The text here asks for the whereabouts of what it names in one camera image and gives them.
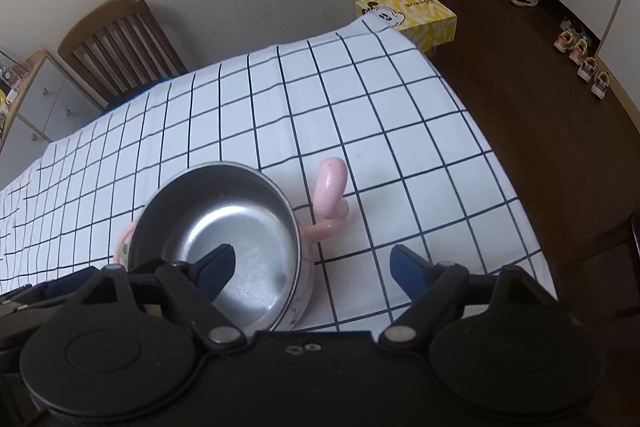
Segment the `pink steel-lined pot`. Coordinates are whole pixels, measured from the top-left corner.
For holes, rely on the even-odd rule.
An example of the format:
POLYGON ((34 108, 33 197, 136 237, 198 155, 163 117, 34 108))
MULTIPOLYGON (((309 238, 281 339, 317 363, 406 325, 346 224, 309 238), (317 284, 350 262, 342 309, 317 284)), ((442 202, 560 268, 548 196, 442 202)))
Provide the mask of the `pink steel-lined pot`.
POLYGON ((174 176, 122 232, 115 262, 128 270, 146 262, 195 265, 219 246, 234 250, 224 288, 205 296, 246 335, 290 331, 314 288, 312 247, 347 220, 347 168, 330 157, 317 169, 314 225, 300 225, 280 187, 257 170, 215 161, 174 176))

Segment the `checked white tablecloth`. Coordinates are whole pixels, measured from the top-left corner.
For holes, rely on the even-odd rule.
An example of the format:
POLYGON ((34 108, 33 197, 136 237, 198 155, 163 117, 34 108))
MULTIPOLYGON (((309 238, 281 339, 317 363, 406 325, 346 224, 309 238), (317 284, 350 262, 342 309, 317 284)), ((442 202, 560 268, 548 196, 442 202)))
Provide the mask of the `checked white tablecloth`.
POLYGON ((403 243, 474 273, 519 265, 552 289, 518 195, 470 112, 423 54, 363 17, 333 32, 164 81, 1 182, 4 291, 105 265, 157 187, 213 160, 276 182, 304 225, 316 170, 348 170, 347 225, 314 246, 302 329, 377 332, 406 309, 390 275, 403 243))

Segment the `wooden sideboard cabinet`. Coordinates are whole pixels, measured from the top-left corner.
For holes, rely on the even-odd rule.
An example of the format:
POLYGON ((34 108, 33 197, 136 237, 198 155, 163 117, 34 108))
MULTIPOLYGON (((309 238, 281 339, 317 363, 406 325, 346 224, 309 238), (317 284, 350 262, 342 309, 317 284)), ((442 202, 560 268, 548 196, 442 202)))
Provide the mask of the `wooden sideboard cabinet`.
POLYGON ((26 76, 6 112, 1 150, 19 135, 27 140, 58 141, 89 124, 102 109, 79 83, 70 78, 54 57, 37 50, 20 63, 26 76))

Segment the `wooden chair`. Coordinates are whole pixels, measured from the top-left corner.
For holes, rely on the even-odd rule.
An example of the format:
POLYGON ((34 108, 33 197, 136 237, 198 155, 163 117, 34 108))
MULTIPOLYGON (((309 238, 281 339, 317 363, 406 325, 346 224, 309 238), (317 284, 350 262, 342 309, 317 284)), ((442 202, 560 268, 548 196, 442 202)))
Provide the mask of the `wooden chair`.
POLYGON ((145 0, 104 2, 66 34, 58 56, 108 108, 186 73, 145 0))

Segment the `yellow tissue box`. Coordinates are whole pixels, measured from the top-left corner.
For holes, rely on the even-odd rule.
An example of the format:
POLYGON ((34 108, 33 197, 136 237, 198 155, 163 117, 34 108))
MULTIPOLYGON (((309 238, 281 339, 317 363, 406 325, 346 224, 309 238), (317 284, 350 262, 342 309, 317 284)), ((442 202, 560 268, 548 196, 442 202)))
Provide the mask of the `yellow tissue box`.
POLYGON ((357 15, 373 13, 422 52, 454 41, 457 15, 438 0, 358 0, 357 15))

